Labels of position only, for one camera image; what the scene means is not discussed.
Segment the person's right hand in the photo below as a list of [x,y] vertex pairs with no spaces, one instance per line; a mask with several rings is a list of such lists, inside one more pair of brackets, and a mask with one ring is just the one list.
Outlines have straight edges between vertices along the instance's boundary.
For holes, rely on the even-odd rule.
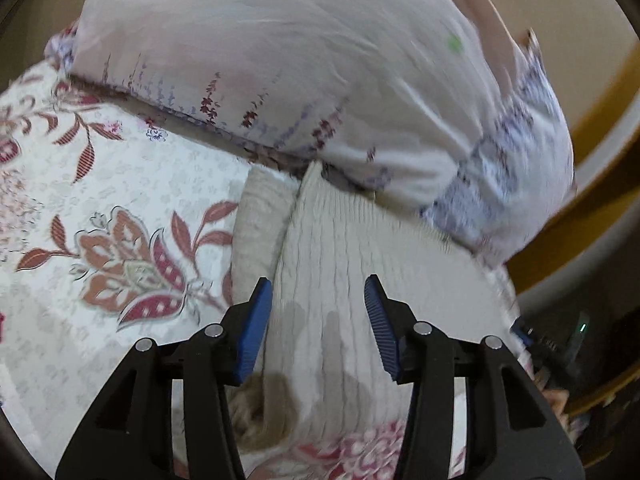
[[568,425],[570,418],[565,413],[566,404],[570,393],[565,389],[542,389],[542,395],[547,400],[553,414],[563,427]]

